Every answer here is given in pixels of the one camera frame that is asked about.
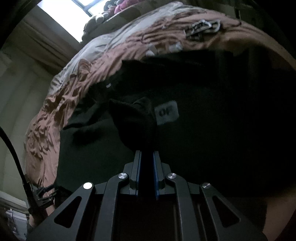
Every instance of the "black cloth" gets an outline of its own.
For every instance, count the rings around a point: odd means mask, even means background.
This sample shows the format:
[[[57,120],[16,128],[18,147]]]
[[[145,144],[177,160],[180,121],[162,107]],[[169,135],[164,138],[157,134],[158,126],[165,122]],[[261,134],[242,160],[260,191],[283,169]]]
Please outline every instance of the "black cloth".
[[[153,147],[173,172],[210,182],[263,229],[260,197],[294,182],[295,134],[294,73],[272,70],[265,56],[258,48],[123,61],[89,88],[61,131],[56,184],[74,191],[105,182],[138,147]],[[169,101],[179,117],[156,126],[153,109]]]

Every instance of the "wall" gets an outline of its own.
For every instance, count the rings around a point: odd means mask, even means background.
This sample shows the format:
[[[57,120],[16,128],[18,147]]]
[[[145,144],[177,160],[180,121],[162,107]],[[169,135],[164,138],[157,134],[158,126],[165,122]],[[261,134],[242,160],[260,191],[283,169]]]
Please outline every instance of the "wall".
[[[39,112],[53,76],[12,44],[6,43],[1,52],[11,63],[0,76],[0,126],[10,138],[25,172],[25,132]],[[0,190],[26,200],[14,160],[1,139]]]

